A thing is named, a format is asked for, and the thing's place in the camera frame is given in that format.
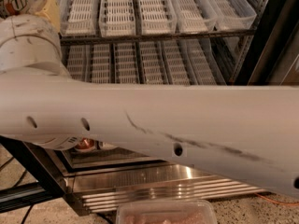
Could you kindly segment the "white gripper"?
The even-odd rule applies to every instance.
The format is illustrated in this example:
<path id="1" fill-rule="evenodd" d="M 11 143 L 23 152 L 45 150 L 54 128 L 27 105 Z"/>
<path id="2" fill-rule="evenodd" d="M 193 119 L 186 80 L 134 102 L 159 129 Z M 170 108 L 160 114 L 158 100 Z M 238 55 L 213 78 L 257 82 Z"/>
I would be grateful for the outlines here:
<path id="1" fill-rule="evenodd" d="M 0 71 L 32 67 L 70 77 L 62 63 L 57 0 L 37 0 L 32 12 L 35 16 L 23 14 L 0 20 Z"/>

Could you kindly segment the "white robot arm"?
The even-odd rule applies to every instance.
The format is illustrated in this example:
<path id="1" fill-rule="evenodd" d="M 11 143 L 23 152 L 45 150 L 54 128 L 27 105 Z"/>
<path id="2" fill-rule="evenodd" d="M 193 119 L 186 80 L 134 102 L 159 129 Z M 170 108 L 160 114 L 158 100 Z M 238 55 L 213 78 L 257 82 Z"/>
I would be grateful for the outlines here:
<path id="1" fill-rule="evenodd" d="M 92 84 L 62 64 L 51 20 L 0 22 L 0 135 L 64 150 L 91 138 L 291 197 L 299 88 Z"/>

